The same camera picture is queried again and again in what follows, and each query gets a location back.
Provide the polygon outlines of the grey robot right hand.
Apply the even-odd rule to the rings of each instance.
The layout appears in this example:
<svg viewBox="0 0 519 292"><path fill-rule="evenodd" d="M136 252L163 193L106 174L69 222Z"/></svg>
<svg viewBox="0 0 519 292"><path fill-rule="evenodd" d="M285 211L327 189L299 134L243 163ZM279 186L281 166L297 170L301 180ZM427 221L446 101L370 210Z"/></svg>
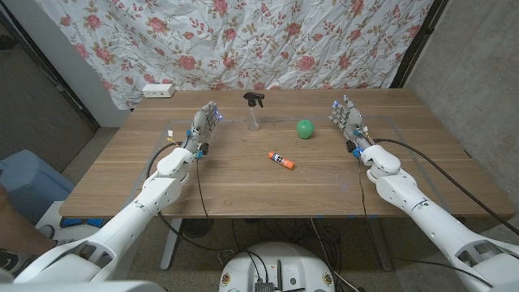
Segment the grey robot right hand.
<svg viewBox="0 0 519 292"><path fill-rule="evenodd" d="M339 101L332 103L329 119L342 131L346 148L354 157L360 158L362 152L373 145L374 142L368 137L368 128L362 121L362 114L346 95L343 104Z"/></svg>

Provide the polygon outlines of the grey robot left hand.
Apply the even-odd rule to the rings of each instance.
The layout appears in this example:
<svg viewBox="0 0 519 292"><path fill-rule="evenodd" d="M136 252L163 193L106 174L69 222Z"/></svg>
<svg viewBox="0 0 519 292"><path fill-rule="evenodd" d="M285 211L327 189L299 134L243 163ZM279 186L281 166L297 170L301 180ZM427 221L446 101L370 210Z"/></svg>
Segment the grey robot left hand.
<svg viewBox="0 0 519 292"><path fill-rule="evenodd" d="M200 158L208 152L208 141L216 125L222 120L217 103L210 101L198 110L187 131L187 138L182 148L190 151L195 158Z"/></svg>

